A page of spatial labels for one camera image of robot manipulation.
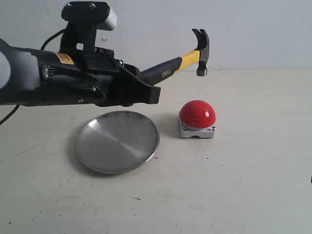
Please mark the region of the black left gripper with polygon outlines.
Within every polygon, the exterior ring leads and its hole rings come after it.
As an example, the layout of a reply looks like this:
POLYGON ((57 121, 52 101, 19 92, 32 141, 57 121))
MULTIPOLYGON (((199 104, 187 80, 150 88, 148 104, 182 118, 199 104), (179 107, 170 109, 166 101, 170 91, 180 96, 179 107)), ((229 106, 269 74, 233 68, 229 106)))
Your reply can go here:
POLYGON ((40 84, 35 88, 35 105, 158 104, 161 88, 141 81, 114 55, 113 50, 99 47, 91 54, 37 50, 40 84))

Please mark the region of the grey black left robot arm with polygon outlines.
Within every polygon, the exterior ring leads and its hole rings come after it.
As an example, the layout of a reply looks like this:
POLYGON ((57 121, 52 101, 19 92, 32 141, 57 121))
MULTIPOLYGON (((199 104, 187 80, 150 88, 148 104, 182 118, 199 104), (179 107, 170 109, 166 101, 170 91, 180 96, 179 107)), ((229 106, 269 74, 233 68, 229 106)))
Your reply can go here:
POLYGON ((1 105, 99 107, 157 104, 148 85, 107 53, 56 53, 0 43, 1 105))

